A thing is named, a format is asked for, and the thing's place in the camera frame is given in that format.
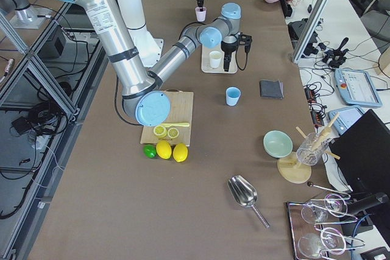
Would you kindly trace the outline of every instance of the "yellow lemon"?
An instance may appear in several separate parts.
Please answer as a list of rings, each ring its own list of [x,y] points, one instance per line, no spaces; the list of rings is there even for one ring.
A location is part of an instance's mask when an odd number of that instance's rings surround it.
[[[174,139],[179,136],[179,131],[177,128],[168,129],[168,137]]]
[[[166,136],[166,128],[161,125],[157,125],[156,127],[153,128],[153,134],[157,136],[158,138],[162,138]]]
[[[185,161],[188,156],[188,148],[184,143],[179,143],[173,150],[173,158],[178,163]]]
[[[156,145],[156,151],[160,158],[167,160],[172,155],[171,145],[166,140],[160,140]]]

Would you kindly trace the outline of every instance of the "blue cup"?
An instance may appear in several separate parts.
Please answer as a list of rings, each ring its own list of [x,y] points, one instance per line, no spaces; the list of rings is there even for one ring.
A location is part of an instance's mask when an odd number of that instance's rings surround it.
[[[241,91],[231,86],[230,88],[226,89],[226,104],[228,106],[235,106],[238,102],[239,97],[241,96]]]

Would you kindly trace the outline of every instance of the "scoop handle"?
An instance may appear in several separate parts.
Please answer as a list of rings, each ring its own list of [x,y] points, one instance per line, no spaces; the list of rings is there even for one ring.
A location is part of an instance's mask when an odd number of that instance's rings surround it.
[[[267,220],[264,218],[264,216],[259,212],[259,210],[257,209],[257,207],[255,205],[252,205],[251,208],[253,209],[253,211],[255,212],[255,214],[257,215],[258,219],[260,219],[260,222],[266,227],[266,228],[269,228],[269,223],[267,222]]]

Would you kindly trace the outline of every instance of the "white cup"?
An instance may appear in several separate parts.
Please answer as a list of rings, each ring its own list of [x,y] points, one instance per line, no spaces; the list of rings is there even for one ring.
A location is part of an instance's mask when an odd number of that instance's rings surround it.
[[[221,64],[222,53],[220,53],[219,51],[211,51],[208,56],[210,61],[210,67],[214,69],[218,68]]]
[[[207,11],[207,9],[204,6],[195,8],[195,14],[196,14],[197,21],[205,21],[205,19],[206,19],[206,11]]]
[[[231,86],[230,88],[226,89],[226,104],[228,106],[235,106],[238,102],[239,97],[241,96],[241,91]]]

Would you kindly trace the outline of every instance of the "label on robot arm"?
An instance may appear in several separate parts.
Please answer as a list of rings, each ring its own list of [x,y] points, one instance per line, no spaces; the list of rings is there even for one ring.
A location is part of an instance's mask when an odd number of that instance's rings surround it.
[[[94,8],[86,11],[97,34],[116,29],[117,23],[106,1],[99,2]]]

